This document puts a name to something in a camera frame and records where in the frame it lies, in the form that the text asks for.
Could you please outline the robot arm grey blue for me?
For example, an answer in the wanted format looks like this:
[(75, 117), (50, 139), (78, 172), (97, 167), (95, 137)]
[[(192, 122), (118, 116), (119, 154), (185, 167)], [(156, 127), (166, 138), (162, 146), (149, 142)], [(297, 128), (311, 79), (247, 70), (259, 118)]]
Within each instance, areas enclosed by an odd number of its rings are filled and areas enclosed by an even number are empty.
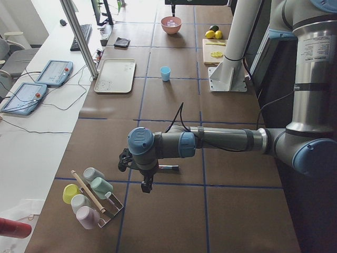
[(173, 16), (175, 16), (176, 5), (224, 6), (227, 3), (228, 0), (165, 0), (165, 5), (171, 7)]
[(336, 1), (273, 1), (269, 37), (297, 38), (292, 121), (284, 129), (219, 129), (172, 123), (166, 132), (138, 127), (118, 168), (139, 171), (142, 191), (152, 190), (159, 159), (187, 158), (196, 149), (260, 151), (310, 177), (336, 170), (336, 142), (328, 123), (332, 71), (336, 62)]

